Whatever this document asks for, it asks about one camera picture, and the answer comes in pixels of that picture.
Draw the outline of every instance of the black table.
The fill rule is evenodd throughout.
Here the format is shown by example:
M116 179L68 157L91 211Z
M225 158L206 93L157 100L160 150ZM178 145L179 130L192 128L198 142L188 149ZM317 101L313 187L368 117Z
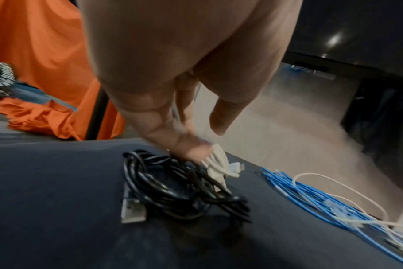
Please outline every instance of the black table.
M375 268L403 265L324 223L246 170L227 184L253 224L217 208L194 222L122 225L121 153L139 140L0 146L0 268Z

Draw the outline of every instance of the black pole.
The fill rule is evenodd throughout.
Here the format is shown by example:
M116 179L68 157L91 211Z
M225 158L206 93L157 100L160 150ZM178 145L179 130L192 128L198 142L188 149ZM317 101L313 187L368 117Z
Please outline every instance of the black pole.
M88 130L86 131L85 140L97 139L108 103L109 97L107 96L103 88L100 88L100 90L98 91L97 100L95 101L91 120L89 121Z

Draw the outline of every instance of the orange fabric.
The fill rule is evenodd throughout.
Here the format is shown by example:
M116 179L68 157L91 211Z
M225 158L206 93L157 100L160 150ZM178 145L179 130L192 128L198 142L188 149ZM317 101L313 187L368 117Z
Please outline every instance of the orange fabric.
M84 139L100 84L89 66L75 6L68 0L0 0L0 61L12 64L20 80L78 107L72 112L53 101L5 99L0 113L12 128ZM98 139L123 130L123 118L109 104Z

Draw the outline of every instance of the coiled blue cable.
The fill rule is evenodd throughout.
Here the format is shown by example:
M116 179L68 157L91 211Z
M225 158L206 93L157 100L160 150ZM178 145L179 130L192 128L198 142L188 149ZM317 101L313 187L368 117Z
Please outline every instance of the coiled blue cable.
M353 233L363 238L366 242L386 253L388 256L403 263L402 257L377 243L374 239L372 239L358 227L351 226L340 220L335 219L334 216L336 216L336 213L326 204L326 201L329 200L335 203L337 206L346 209L348 216L351 218L357 218L361 220L373 220L372 218L369 218L358 209L349 206L314 187L300 182L296 182L296 186L294 186L292 184L293 179L284 172L271 172L264 167L261 168L265 171L263 175L270 186L274 187L278 192L280 192L283 196L292 201L294 204L296 204L306 212L314 215L315 217L325 221L326 223L345 230L352 231ZM301 199L298 195L305 197L308 201ZM379 225L372 224L368 226L380 232L386 233L386 231Z

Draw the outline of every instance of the orange cloth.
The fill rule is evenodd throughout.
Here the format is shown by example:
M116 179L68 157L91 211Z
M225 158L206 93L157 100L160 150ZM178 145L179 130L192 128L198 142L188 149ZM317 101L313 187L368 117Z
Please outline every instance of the orange cloth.
M53 101L37 105L5 99L0 113L12 128L85 138L100 83L89 66L75 6L68 0L0 0L0 61L12 64L20 80L78 107L72 112ZM123 130L124 119L109 104L98 139Z

